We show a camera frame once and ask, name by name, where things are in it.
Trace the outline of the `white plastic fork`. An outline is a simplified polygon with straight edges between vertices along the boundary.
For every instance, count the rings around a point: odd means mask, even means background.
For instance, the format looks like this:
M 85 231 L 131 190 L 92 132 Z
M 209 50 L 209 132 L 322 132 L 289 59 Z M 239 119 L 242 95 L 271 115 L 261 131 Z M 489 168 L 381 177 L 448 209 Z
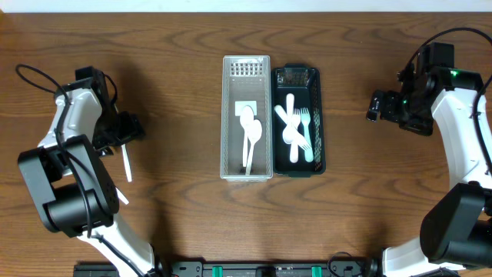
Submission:
M 311 116 L 308 108 L 301 109 L 301 124 L 303 125 L 304 140 L 306 141 L 306 148 L 304 149 L 304 158 L 306 162 L 312 162 L 314 160 L 314 153 L 311 145 L 310 125 Z
M 281 105 L 276 105 L 274 107 L 275 112 L 280 117 L 280 119 L 286 124 L 287 123 L 287 114 L 284 108 Z M 299 132 L 297 134 L 298 145 L 304 150 L 306 148 L 306 141 L 304 140 L 304 136 Z
M 291 150 L 290 150 L 290 162 L 291 163 L 297 163 L 298 162 L 298 139 L 297 139 L 297 134 L 298 134 L 298 126 L 301 123 L 301 115 L 300 115 L 300 110 L 296 108 L 294 110 L 294 113 L 292 115 L 292 120 L 291 120 Z

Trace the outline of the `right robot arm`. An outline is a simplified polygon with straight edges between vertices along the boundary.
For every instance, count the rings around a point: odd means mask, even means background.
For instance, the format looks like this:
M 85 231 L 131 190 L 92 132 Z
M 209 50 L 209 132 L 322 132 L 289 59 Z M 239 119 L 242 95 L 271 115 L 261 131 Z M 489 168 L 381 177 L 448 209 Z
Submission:
M 491 130 L 479 74 L 447 66 L 399 74 L 400 92 L 376 91 L 367 118 L 419 135 L 437 126 L 450 188 L 425 215 L 417 238 L 383 251 L 383 276 L 432 276 L 491 266 Z

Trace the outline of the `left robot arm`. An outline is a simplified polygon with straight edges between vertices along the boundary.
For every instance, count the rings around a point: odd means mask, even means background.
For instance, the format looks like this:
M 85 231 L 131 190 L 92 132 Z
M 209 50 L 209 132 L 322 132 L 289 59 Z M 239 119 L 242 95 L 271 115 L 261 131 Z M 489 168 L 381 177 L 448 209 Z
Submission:
M 106 77 L 78 77 L 59 87 L 55 105 L 47 135 L 18 157 L 43 225 L 92 245 L 120 276 L 159 275 L 153 247 L 120 215 L 123 196 L 100 159 L 131 138 Z

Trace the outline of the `white plastic spoon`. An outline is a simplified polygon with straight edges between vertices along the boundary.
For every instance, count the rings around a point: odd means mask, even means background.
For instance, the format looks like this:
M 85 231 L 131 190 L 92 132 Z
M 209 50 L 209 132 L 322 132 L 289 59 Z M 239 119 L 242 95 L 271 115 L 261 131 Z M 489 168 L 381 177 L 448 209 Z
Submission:
M 251 106 L 246 105 L 240 115 L 240 124 L 241 127 L 244 129 L 244 141 L 243 141 L 243 157 L 242 157 L 242 162 L 243 166 L 247 166 L 247 160 L 248 160 L 248 130 L 249 130 L 249 125 L 254 121 L 254 112 Z
M 294 112 L 294 95 L 289 93 L 286 95 L 287 123 L 282 133 L 283 140 L 286 144 L 291 144 L 294 141 L 294 130 L 292 125 L 293 112 Z
M 128 156 L 128 150 L 126 148 L 126 144 L 121 146 L 121 153 L 123 157 L 123 163 L 125 167 L 125 174 L 128 182 L 132 182 L 132 173 L 131 173 L 131 164 L 130 164 L 130 159 Z
M 247 165 L 246 165 L 246 175 L 251 174 L 251 167 L 253 162 L 254 147 L 255 144 L 260 140 L 262 136 L 262 125 L 258 119 L 255 119 L 249 128 L 248 138 L 251 143 L 251 147 L 248 153 Z
M 117 196 L 119 198 L 119 200 L 124 204 L 124 205 L 128 205 L 129 204 L 129 201 L 128 199 L 125 197 L 125 195 L 119 190 L 119 188 L 116 188 L 116 192 L 117 192 Z

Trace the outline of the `black plastic perforated basket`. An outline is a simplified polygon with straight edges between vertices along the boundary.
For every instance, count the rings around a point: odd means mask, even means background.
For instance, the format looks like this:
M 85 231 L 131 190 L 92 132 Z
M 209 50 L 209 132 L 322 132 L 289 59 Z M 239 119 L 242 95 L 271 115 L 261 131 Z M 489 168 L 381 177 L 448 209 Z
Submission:
M 271 72 L 273 166 L 278 174 L 324 173 L 321 78 L 316 68 L 286 64 Z

